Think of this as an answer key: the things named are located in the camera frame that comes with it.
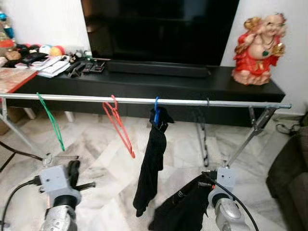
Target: black tv cabinet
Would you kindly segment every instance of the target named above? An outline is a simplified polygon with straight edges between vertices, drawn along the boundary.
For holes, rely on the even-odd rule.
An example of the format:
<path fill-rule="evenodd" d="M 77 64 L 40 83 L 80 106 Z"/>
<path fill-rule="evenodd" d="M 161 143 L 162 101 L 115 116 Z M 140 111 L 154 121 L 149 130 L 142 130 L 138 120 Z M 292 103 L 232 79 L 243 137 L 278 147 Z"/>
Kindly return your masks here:
<path fill-rule="evenodd" d="M 209 67 L 205 78 L 171 77 L 116 73 L 105 70 L 102 74 L 88 73 L 82 77 L 68 78 L 62 73 L 54 78 L 36 76 L 16 93 L 110 96 L 131 98 L 223 100 L 251 102 L 281 102 L 284 92 L 271 80 L 263 86 L 244 86 L 231 77 L 232 67 Z M 35 100 L 7 100 L 9 106 L 41 107 Z M 104 114 L 101 103 L 47 102 L 52 110 Z M 166 106 L 178 121 L 194 121 L 192 106 Z M 149 117 L 153 105 L 120 104 L 122 116 Z M 250 127 L 247 108 L 201 107 L 207 123 Z M 259 117 L 262 109 L 256 110 Z"/>

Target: black clothing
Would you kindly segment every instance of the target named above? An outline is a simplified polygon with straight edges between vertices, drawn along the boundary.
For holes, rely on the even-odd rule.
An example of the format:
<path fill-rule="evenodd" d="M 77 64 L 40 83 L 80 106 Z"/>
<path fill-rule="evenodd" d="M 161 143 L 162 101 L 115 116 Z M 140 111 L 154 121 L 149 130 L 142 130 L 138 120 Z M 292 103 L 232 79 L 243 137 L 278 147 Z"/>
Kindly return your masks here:
<path fill-rule="evenodd" d="M 133 205 L 137 209 L 137 217 L 143 214 L 149 202 L 157 194 L 158 171 L 163 170 L 163 154 L 167 145 L 164 132 L 168 127 L 168 123 L 174 123 L 165 108 L 159 107 L 159 109 L 158 125 L 154 123 L 155 111 L 154 109 L 151 110 L 150 122 L 152 123 L 152 129 L 150 131 L 148 145 L 141 166 L 138 187 L 133 201 Z"/>
<path fill-rule="evenodd" d="M 203 175 L 193 179 L 155 210 L 151 231 L 199 231 L 208 206 L 211 182 Z"/>

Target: red robe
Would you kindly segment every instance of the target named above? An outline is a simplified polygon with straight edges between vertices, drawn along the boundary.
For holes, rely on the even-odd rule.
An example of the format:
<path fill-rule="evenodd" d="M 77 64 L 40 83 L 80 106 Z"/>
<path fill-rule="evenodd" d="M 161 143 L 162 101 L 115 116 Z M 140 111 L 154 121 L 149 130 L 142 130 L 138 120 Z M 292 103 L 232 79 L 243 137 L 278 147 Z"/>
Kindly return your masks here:
<path fill-rule="evenodd" d="M 250 32 L 241 35 L 238 39 L 238 44 L 243 44 L 244 39 L 249 34 Z M 280 36 L 275 36 L 274 39 L 276 41 L 276 44 L 280 43 Z M 235 55 L 234 60 L 236 60 L 236 71 L 247 70 L 252 75 L 260 76 L 265 71 L 270 71 L 270 65 L 276 66 L 278 57 L 271 55 L 266 59 L 256 60 L 249 55 L 248 48 L 246 48 L 240 54 Z"/>

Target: sofa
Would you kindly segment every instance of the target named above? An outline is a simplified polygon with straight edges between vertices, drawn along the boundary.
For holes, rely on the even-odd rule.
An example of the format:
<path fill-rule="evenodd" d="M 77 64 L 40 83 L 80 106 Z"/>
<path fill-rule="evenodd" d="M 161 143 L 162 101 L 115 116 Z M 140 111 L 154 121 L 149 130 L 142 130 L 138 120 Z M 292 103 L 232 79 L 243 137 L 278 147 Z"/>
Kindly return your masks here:
<path fill-rule="evenodd" d="M 283 147 L 266 180 L 290 231 L 308 231 L 308 126 Z"/>

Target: black tv screen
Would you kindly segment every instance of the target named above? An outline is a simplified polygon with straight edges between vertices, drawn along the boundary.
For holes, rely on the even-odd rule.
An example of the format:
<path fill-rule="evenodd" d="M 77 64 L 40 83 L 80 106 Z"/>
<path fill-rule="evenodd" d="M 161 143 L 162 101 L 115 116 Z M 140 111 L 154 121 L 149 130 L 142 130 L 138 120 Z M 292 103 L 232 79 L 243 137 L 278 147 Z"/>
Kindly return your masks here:
<path fill-rule="evenodd" d="M 82 0 L 92 55 L 220 65 L 239 0 Z"/>

